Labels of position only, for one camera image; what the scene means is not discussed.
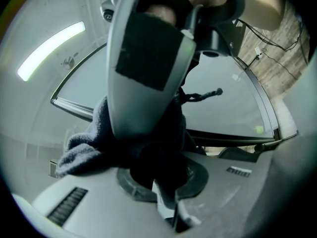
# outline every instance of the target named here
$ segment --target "ceiling light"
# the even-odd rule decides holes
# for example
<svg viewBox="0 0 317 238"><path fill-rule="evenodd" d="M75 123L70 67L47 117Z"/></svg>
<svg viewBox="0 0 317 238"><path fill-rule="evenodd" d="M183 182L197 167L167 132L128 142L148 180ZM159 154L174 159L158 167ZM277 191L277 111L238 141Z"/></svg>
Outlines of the ceiling light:
<svg viewBox="0 0 317 238"><path fill-rule="evenodd" d="M47 41L41 44L35 49L29 57L24 61L21 67L18 69L18 75L27 81L36 68L43 62L43 60L52 53L58 46L65 41L74 37L76 34L85 31L85 24L83 21L71 25L59 33L50 37Z"/></svg>

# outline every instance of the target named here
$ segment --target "wooden floor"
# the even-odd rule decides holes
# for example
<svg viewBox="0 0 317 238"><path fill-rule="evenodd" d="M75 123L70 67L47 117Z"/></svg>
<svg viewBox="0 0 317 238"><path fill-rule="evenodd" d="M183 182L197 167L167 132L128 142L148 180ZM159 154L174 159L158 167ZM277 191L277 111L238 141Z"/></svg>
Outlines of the wooden floor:
<svg viewBox="0 0 317 238"><path fill-rule="evenodd" d="M268 38L286 48L297 40L299 31L300 23L295 17L294 7L287 2L280 28L272 32L264 30L264 33ZM301 40L307 58L309 53L309 36L305 28L302 32ZM247 29L245 43L240 50L239 57L249 64L256 56L256 46L260 50L265 48L266 54L269 57L280 62L289 71L266 55L263 55L259 61L255 61L250 67L272 102L282 138L291 136L296 133L296 125L283 102L283 97L287 94L287 90L300 78L306 68L301 45L298 42L295 48L285 52L278 47L261 42L256 35L252 32L250 33L250 30Z"/></svg>

